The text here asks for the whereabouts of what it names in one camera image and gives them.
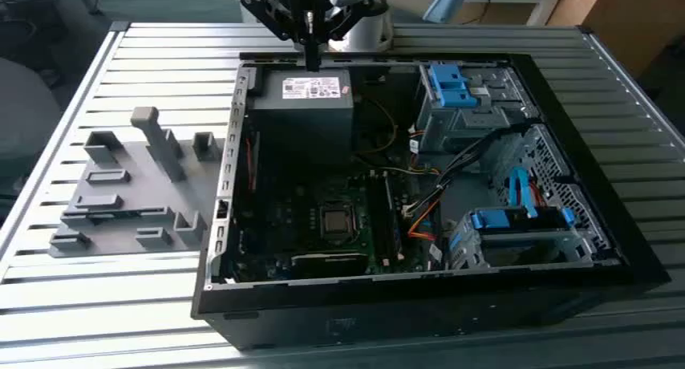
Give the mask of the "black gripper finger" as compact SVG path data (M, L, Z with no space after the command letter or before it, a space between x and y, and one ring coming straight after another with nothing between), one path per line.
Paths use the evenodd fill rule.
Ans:
M314 35L305 17L309 10L290 11L279 0L241 0L241 4L281 40L301 45L305 68L314 71Z
M330 0L314 0L314 71L321 68L321 50L332 40L342 41L354 26L382 16L389 7L381 0L361 0L328 16L334 5Z

